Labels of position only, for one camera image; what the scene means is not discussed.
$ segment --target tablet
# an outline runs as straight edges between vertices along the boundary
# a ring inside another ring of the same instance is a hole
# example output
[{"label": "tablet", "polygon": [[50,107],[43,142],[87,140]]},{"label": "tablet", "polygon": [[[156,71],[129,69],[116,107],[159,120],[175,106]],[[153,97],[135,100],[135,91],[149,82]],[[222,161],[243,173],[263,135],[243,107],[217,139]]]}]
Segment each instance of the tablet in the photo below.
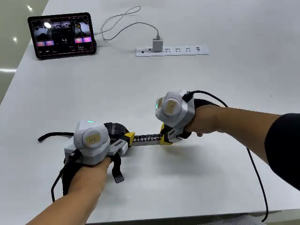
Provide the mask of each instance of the tablet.
[{"label": "tablet", "polygon": [[94,54],[94,39],[89,13],[33,16],[28,25],[39,59]]}]

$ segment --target tablet screen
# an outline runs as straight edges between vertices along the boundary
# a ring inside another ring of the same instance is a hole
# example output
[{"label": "tablet screen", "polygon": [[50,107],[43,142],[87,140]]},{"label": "tablet screen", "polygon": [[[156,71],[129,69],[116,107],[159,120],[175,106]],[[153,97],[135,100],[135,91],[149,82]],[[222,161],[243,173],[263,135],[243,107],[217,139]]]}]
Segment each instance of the tablet screen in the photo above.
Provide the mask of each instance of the tablet screen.
[{"label": "tablet screen", "polygon": [[93,33],[87,15],[74,15],[30,21],[31,30],[40,57],[62,54],[94,52]]}]

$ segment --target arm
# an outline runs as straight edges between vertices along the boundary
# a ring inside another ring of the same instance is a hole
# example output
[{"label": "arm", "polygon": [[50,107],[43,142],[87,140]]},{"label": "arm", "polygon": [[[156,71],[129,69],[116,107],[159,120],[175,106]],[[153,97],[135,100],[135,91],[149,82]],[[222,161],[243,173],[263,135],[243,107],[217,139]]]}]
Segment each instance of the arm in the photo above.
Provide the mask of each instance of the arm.
[{"label": "arm", "polygon": [[275,114],[206,105],[196,109],[195,117],[186,126],[186,130],[196,132],[198,136],[214,131],[227,133],[268,163],[264,141],[269,128],[279,117]]},{"label": "arm", "polygon": [[198,136],[214,131],[231,135],[300,190],[300,114],[281,116],[206,105],[196,109],[185,130]]},{"label": "arm", "polygon": [[110,163],[111,159],[106,157],[96,166],[82,167],[72,179],[68,194],[52,203],[28,225],[85,224],[104,189]]}]

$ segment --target power outlet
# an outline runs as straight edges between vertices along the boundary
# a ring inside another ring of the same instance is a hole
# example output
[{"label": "power outlet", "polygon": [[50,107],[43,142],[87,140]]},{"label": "power outlet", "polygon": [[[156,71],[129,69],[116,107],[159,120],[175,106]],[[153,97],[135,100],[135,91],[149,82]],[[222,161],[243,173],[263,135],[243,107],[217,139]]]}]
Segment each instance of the power outlet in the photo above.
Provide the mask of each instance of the power outlet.
[{"label": "power outlet", "polygon": [[187,45],[187,46],[173,46],[163,47],[162,52],[153,52],[151,47],[137,48],[135,56],[149,57],[149,56],[168,56],[168,55],[208,55],[207,45]]}]

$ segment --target tabletop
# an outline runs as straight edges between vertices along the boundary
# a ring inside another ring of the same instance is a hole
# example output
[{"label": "tabletop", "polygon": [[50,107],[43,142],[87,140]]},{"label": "tabletop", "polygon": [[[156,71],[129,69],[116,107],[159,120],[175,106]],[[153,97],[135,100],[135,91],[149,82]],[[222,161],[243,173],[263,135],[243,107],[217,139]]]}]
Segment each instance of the tabletop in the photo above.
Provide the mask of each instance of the tabletop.
[{"label": "tabletop", "polygon": [[[49,0],[44,15],[89,12],[94,31],[141,4],[126,24],[155,25],[164,44],[207,44],[208,56],[135,57],[153,29],[137,25],[90,56],[38,60],[29,44],[0,106],[0,218],[24,224],[51,203],[66,137],[81,119],[119,122],[137,135],[159,131],[155,100],[180,89],[206,90],[229,106],[300,112],[300,2],[296,0]],[[270,210],[300,208],[300,192],[254,156]],[[125,181],[108,181],[88,222],[265,211],[245,147],[226,134],[192,135],[172,146],[142,146],[122,159]],[[62,195],[61,184],[56,197]]]}]

